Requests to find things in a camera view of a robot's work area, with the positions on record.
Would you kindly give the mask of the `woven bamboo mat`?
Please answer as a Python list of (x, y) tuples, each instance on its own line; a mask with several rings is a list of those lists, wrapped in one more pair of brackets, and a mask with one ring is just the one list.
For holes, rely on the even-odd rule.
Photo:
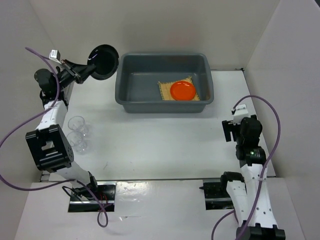
[[(187, 78), (184, 78), (184, 79), (181, 79), (181, 80), (177, 80), (177, 81), (173, 81), (173, 82), (158, 82), (159, 91), (160, 91), (160, 95), (161, 95), (162, 100), (164, 100), (164, 101), (176, 101), (171, 97), (170, 88), (171, 88), (173, 83), (178, 82), (178, 81), (186, 81), (186, 82), (189, 82), (189, 83), (193, 84), (191, 76), (188, 76)], [(188, 100), (188, 101), (200, 101), (200, 98), (198, 96), (197, 90), (196, 90), (195, 97), (192, 100)]]

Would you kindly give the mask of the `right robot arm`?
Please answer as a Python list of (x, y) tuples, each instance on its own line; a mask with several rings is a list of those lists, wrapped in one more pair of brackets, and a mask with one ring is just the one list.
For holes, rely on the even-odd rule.
[(227, 142), (235, 141), (240, 172), (222, 174), (219, 191), (230, 197), (238, 219), (237, 240), (284, 240), (286, 234), (274, 217), (268, 186), (267, 157), (259, 145), (262, 124), (243, 114), (222, 122)]

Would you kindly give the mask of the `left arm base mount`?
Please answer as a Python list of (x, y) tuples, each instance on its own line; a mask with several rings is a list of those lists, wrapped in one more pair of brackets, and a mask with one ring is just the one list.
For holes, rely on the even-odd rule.
[[(98, 181), (97, 193), (95, 194), (106, 212), (115, 211), (116, 182), (115, 181)], [(87, 213), (101, 212), (97, 201), (86, 192), (85, 195), (77, 195), (75, 191), (68, 186), (62, 186), (62, 190), (69, 197), (69, 213)]]

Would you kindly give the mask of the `orange round plate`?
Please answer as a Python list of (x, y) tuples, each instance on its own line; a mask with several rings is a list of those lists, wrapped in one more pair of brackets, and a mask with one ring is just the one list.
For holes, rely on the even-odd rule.
[(170, 87), (170, 95), (176, 101), (191, 101), (196, 96), (196, 88), (190, 82), (177, 81)]

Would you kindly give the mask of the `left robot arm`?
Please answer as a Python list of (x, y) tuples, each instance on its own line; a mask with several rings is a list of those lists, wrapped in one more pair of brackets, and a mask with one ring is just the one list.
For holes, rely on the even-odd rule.
[(76, 162), (71, 144), (62, 126), (69, 108), (70, 98), (65, 89), (73, 83), (83, 84), (96, 70), (94, 64), (76, 64), (62, 61), (57, 73), (42, 68), (34, 73), (38, 83), (44, 115), (35, 130), (27, 132), (25, 139), (36, 167), (40, 171), (57, 173), (66, 180), (74, 180), (74, 194), (94, 200), (100, 193), (95, 177)]

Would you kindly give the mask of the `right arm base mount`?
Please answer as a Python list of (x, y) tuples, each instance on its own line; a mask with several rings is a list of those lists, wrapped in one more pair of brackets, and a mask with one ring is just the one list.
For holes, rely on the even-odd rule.
[(234, 208), (231, 197), (223, 190), (219, 178), (204, 179), (199, 189), (204, 194), (205, 208), (209, 210), (232, 210)]

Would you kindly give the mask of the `black round plate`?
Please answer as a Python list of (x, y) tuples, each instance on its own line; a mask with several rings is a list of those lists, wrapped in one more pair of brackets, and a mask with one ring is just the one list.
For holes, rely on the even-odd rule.
[(109, 79), (118, 69), (120, 57), (111, 45), (102, 44), (95, 47), (88, 56), (87, 65), (94, 65), (91, 76), (99, 81)]

